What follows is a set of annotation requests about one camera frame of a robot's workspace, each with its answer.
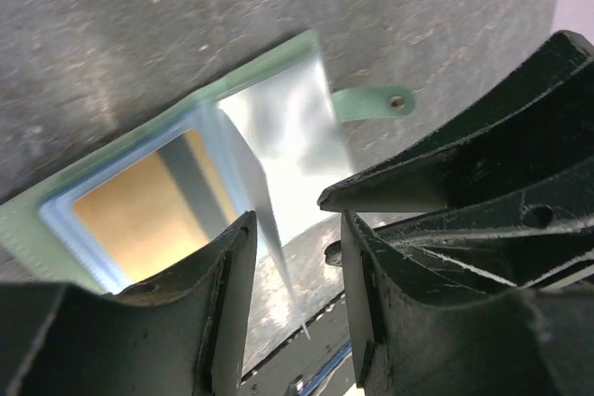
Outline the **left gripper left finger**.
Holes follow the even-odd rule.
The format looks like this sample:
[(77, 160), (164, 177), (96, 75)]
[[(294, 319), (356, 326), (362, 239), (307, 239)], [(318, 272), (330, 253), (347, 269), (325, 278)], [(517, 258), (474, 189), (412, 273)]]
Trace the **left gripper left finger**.
[(5, 395), (235, 395), (257, 250), (243, 213), (120, 295), (65, 282), (1, 287)]

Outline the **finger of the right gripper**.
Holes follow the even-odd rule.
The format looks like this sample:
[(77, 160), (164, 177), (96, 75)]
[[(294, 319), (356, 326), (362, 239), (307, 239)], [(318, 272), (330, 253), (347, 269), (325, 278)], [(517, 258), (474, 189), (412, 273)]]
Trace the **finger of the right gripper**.
[(555, 32), (481, 99), (403, 152), (327, 187), (323, 211), (439, 211), (498, 198), (593, 154), (593, 45)]
[(327, 211), (412, 212), (379, 234), (505, 287), (559, 289), (593, 276), (593, 161), (528, 176), (500, 162), (413, 159), (324, 191)]

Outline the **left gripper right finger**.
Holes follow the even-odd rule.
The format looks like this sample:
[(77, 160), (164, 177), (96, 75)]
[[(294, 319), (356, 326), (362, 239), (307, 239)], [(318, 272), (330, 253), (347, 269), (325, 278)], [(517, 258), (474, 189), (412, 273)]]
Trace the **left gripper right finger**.
[(341, 220), (355, 383), (368, 395), (589, 395), (593, 290), (463, 284)]

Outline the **light green card holder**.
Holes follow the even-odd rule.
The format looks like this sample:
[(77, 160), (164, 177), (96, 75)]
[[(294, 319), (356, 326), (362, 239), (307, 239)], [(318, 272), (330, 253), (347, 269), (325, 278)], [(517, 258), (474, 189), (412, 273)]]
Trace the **light green card holder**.
[(258, 218), (259, 258), (291, 282), (283, 248), (322, 222), (320, 192), (353, 171), (342, 125), (410, 114), (401, 86), (332, 92), (316, 32), (304, 32), (8, 200), (1, 244), (34, 275), (97, 293), (132, 286), (73, 203), (188, 130), (199, 131), (239, 216)]

